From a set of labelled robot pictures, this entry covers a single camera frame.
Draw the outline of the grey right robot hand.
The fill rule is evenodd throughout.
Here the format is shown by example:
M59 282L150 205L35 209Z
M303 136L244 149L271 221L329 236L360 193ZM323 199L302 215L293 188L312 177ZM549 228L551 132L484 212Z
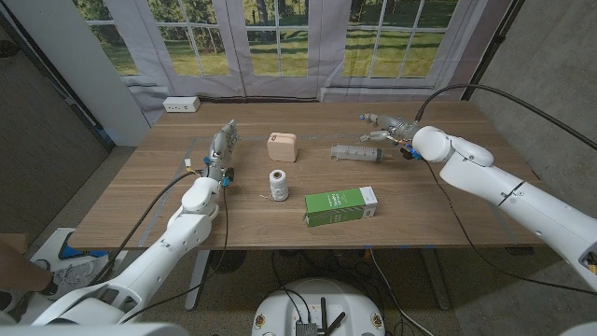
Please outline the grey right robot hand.
M378 128L378 131L361 135L359 137L360 142L390 140L396 144L405 143L411 141L421 129L416 121L408 121L402 118L370 113L363 114L360 118Z

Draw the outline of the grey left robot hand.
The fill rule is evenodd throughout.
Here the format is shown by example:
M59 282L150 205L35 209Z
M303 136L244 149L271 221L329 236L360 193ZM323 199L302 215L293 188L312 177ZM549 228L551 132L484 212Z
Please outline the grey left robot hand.
M215 134L208 156L204 158L205 168L201 176L222 183L229 176L232 152L237 141L236 120L231 119Z

